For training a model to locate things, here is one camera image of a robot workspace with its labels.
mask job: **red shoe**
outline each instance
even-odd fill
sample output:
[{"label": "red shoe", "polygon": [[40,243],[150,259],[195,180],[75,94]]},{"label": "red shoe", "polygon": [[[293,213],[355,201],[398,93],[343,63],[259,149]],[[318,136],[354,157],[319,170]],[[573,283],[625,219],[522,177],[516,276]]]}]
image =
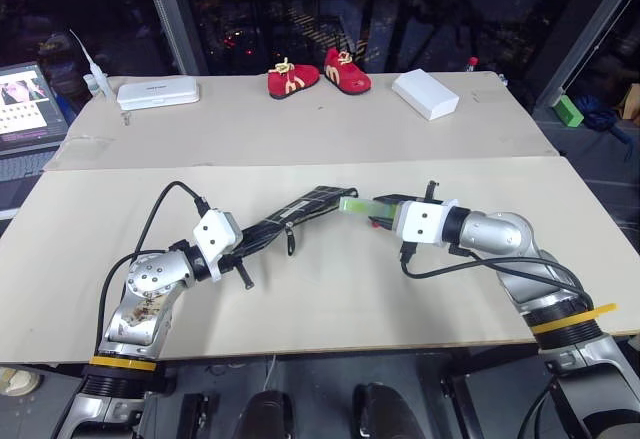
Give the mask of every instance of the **red shoe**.
[{"label": "red shoe", "polygon": [[269,95],[274,99],[284,99],[294,92],[313,86],[319,78],[320,73],[315,67],[294,65],[285,57],[284,62],[269,70]]},{"label": "red shoe", "polygon": [[327,51],[324,75],[345,94],[355,96],[371,89],[371,79],[352,62],[351,54],[335,47]]}]

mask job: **green object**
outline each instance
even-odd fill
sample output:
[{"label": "green object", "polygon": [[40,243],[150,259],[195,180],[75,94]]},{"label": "green object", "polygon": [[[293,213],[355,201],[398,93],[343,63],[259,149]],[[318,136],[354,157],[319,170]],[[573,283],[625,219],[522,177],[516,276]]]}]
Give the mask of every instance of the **green object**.
[{"label": "green object", "polygon": [[556,115],[560,120],[569,127],[578,127],[584,119],[582,113],[566,94],[560,96],[560,100],[553,106],[553,110],[556,111]]},{"label": "green object", "polygon": [[340,198],[340,212],[349,214],[364,214],[372,217],[385,217],[393,219],[396,215],[397,206],[395,204],[385,204],[384,202],[369,201],[355,197]]}]

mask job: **white box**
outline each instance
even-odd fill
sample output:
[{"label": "white box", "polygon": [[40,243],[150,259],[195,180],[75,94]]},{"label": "white box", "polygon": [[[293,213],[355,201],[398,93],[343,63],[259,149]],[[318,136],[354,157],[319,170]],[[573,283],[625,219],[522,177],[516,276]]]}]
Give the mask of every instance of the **white box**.
[{"label": "white box", "polygon": [[401,74],[391,89],[429,121],[455,111],[460,99],[422,69]]},{"label": "white box", "polygon": [[118,104],[123,111],[187,104],[199,99],[198,84],[190,76],[125,84],[118,90]]}]

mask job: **black cable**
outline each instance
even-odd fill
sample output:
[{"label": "black cable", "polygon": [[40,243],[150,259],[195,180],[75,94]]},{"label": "black cable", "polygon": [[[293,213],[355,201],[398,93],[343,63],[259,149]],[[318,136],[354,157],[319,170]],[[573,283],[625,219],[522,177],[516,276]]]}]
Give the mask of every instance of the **black cable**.
[{"label": "black cable", "polygon": [[552,382],[553,379],[549,381],[544,390],[538,395],[538,397],[536,397],[536,399],[533,401],[533,404],[531,404],[531,407],[522,419],[522,424],[520,424],[520,430],[518,431],[518,439],[524,439],[524,436],[527,433],[527,427],[529,426],[529,421],[531,421],[531,416],[538,410],[538,408],[540,408],[543,401],[547,397],[547,394],[549,394],[549,389],[551,389]]},{"label": "black cable", "polygon": [[[551,267],[555,267],[558,268],[562,271],[567,272],[570,276],[574,276],[573,272],[571,272],[569,269],[567,269],[566,267],[553,262],[553,261],[549,261],[547,259],[542,259],[542,258],[538,258],[538,257],[495,257],[495,258],[491,258],[491,259],[475,259],[473,261],[470,262],[463,262],[462,264],[456,264],[454,266],[449,266],[449,267],[443,267],[442,269],[435,269],[433,271],[429,271],[429,272],[424,272],[421,274],[414,274],[412,272],[409,272],[409,270],[407,269],[407,263],[406,262],[401,262],[400,265],[402,267],[402,272],[404,272],[408,277],[412,278],[412,279],[428,279],[430,277],[435,277],[435,276],[439,276],[441,274],[448,274],[449,272],[456,272],[456,271],[461,271],[463,269],[469,269],[471,267],[478,267],[478,266],[487,266],[491,269],[493,269],[495,264],[504,264],[504,263],[512,263],[512,262],[528,262],[528,263],[533,263],[533,264],[543,264],[543,265],[547,265],[547,266],[551,266]],[[577,296],[579,296],[585,303],[585,305],[587,306],[587,308],[589,310],[593,309],[593,300],[591,299],[591,296],[589,294],[587,294],[584,290],[580,289],[579,287],[575,287],[575,286],[571,286],[569,284],[565,284],[563,282],[559,282],[556,281],[555,279],[549,279],[548,277],[542,277],[542,276],[536,276],[534,274],[529,274],[526,272],[520,272],[520,271],[516,271],[516,270],[512,270],[512,269],[506,269],[506,268],[501,268],[502,272],[507,272],[509,274],[512,274],[514,276],[519,276],[519,277],[524,277],[526,279],[530,279],[532,281],[536,281],[536,282],[541,282],[543,284],[548,284],[550,286],[553,287],[558,287],[560,289],[564,289],[566,291],[569,292],[573,292],[574,294],[576,294]]]},{"label": "black cable", "polygon": [[[471,257],[473,257],[474,259],[476,259],[477,261],[481,261],[481,260],[484,259],[484,258],[480,257],[479,255],[477,255],[473,251],[469,251],[469,255]],[[547,269],[549,267],[551,267],[551,268],[559,269],[562,272],[564,272],[567,276],[569,276],[569,279],[571,279],[571,282],[573,282],[573,285],[575,287],[577,287],[581,291],[584,291],[584,287],[582,286],[582,283],[580,282],[580,279],[578,279],[578,276],[576,276],[573,273],[573,271],[571,271],[569,268],[563,266],[562,264],[560,264],[558,262],[549,261],[548,259],[540,258],[540,261],[545,261],[544,263],[540,262],[540,264],[547,266]],[[494,271],[500,271],[500,272],[504,272],[504,273],[507,273],[507,274],[514,274],[514,273],[522,274],[520,277],[524,277],[524,278],[527,278],[527,276],[538,277],[536,274],[529,274],[528,272],[515,271],[514,269],[509,269],[507,267],[493,266],[493,267],[491,267],[491,269],[493,269]]]},{"label": "black cable", "polygon": [[142,244],[144,243],[144,240],[146,239],[147,234],[149,233],[149,228],[151,228],[151,223],[153,222],[153,219],[156,217],[156,213],[158,212],[158,209],[160,208],[162,201],[164,200],[166,195],[169,193],[169,191],[176,186],[181,187],[187,194],[193,197],[194,201],[204,201],[204,199],[198,196],[198,194],[196,194],[193,191],[193,189],[191,189],[182,181],[173,181],[167,184],[166,187],[162,190],[162,192],[158,196],[158,199],[156,199],[156,203],[151,208],[151,212],[149,213],[147,222],[145,223],[144,227],[142,228],[142,232],[140,233],[140,238],[138,239],[136,248],[133,250],[134,254],[131,257],[131,262],[135,261],[138,254],[140,254],[140,250],[142,249]]},{"label": "black cable", "polygon": [[132,257],[137,257],[141,254],[154,254],[163,252],[165,251],[161,249],[150,249],[147,251],[132,252],[131,254],[127,254],[126,256],[118,259],[118,262],[113,265],[113,267],[109,271],[109,274],[107,274],[104,283],[102,284],[102,291],[100,292],[100,303],[98,305],[98,327],[96,328],[96,345],[94,348],[94,354],[98,354],[98,348],[100,347],[100,342],[102,341],[102,335],[104,333],[104,308],[107,302],[107,293],[109,292],[111,279],[113,279],[113,276],[115,275],[117,270]]},{"label": "black cable", "polygon": [[536,411],[536,417],[533,420],[533,439],[540,439],[540,420],[542,419],[542,408],[544,408],[547,396],[544,396],[538,410]]}]

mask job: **screen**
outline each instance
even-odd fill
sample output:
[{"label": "screen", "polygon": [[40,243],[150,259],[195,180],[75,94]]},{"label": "screen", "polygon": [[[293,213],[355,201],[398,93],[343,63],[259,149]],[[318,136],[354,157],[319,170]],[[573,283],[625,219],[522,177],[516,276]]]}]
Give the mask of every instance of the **screen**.
[{"label": "screen", "polygon": [[67,129],[37,64],[0,69],[0,154],[59,142]]}]

